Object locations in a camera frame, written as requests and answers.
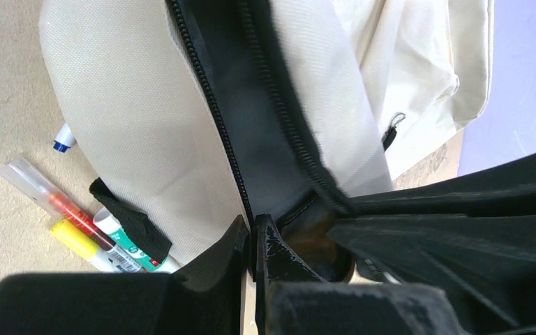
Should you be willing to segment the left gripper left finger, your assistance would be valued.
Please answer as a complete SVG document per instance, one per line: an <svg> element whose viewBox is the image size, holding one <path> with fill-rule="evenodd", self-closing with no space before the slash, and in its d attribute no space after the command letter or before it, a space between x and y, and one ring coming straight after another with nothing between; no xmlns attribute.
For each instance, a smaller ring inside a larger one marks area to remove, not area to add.
<svg viewBox="0 0 536 335"><path fill-rule="evenodd" d="M173 274L9 276L0 334L239 334L247 236L237 217Z"/></svg>

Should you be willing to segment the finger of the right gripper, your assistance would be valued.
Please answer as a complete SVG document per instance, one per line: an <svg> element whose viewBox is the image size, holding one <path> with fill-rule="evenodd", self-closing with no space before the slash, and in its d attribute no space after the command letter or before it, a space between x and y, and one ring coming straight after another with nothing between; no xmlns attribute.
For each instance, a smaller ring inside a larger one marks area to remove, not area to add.
<svg viewBox="0 0 536 335"><path fill-rule="evenodd" d="M362 215L536 214L536 154L435 184L352 200Z"/></svg>
<svg viewBox="0 0 536 335"><path fill-rule="evenodd" d="M440 288L473 334L536 334L536 215L370 216L329 236L402 283Z"/></svg>

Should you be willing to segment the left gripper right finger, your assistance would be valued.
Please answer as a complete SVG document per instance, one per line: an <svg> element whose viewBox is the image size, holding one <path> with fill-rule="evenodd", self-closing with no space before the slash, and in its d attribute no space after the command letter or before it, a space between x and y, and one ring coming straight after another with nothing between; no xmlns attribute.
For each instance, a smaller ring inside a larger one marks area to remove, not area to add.
<svg viewBox="0 0 536 335"><path fill-rule="evenodd" d="M445 293L426 285L330 283L255 219L259 334L462 334Z"/></svg>

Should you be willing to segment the beige canvas backpack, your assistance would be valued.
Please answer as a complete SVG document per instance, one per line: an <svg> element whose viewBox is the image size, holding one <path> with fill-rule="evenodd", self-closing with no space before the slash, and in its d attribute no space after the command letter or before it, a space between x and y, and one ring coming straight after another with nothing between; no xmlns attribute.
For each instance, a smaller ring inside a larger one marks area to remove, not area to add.
<svg viewBox="0 0 536 335"><path fill-rule="evenodd" d="M44 1L59 107L111 191L144 214L140 247L187 264L238 216L269 214L319 275L326 192L392 189L483 112L492 1Z"/></svg>

